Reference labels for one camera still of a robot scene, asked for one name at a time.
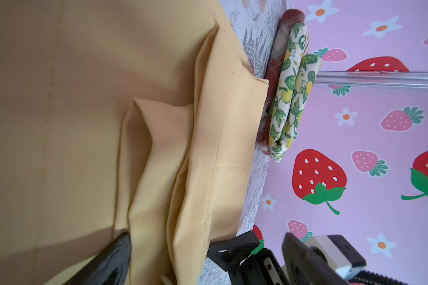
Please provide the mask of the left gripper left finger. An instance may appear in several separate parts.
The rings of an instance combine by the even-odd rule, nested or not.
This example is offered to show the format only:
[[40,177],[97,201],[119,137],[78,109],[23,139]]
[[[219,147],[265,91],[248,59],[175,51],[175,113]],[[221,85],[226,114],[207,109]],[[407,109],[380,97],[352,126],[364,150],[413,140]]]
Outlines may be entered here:
[[121,233],[65,285],[124,285],[130,268],[132,244]]

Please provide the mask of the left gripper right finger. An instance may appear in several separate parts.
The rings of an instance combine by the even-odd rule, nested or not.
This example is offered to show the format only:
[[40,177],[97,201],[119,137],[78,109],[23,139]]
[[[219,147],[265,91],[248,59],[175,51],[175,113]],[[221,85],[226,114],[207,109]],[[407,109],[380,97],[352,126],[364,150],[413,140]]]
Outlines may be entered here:
[[292,233],[285,234],[282,252],[289,285],[348,285]]

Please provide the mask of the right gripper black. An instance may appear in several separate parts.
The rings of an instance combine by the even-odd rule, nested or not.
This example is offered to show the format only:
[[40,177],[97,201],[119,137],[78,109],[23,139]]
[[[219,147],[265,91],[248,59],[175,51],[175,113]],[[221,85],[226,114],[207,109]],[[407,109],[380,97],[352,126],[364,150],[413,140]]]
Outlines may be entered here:
[[249,256],[260,241],[253,231],[211,243],[207,257],[228,272],[232,285],[288,285],[281,266],[267,248]]

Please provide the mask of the tan cloth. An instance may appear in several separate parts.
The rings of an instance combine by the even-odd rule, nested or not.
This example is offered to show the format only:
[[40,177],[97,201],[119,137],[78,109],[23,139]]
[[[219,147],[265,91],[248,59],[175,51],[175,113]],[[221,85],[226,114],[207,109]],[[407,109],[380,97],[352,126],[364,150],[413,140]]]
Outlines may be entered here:
[[0,285],[61,285],[123,232],[127,284],[197,284],[267,89],[219,1],[0,1]]

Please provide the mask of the yellow lemon print skirt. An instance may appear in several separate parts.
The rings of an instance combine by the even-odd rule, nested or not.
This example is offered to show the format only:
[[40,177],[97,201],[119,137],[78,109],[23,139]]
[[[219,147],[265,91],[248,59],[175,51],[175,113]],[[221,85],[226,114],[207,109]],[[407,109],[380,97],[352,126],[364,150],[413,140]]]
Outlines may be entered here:
[[276,162],[282,160],[298,136],[297,128],[321,66],[322,60],[309,52],[308,27],[295,24],[288,38],[269,125],[269,150]]

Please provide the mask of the red plaid skirt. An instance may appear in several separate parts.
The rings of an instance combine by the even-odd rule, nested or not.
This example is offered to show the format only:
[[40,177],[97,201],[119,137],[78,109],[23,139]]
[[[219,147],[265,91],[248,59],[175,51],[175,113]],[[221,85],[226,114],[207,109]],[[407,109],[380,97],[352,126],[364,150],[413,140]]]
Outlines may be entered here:
[[256,137],[256,144],[266,156],[271,157],[269,146],[269,130],[272,116],[272,102],[275,98],[281,68],[284,63],[287,42],[292,28],[297,23],[304,22],[304,13],[298,9],[288,9],[279,22],[277,34],[275,36],[271,55],[267,63],[265,79],[269,81],[267,96],[263,107],[259,130]]

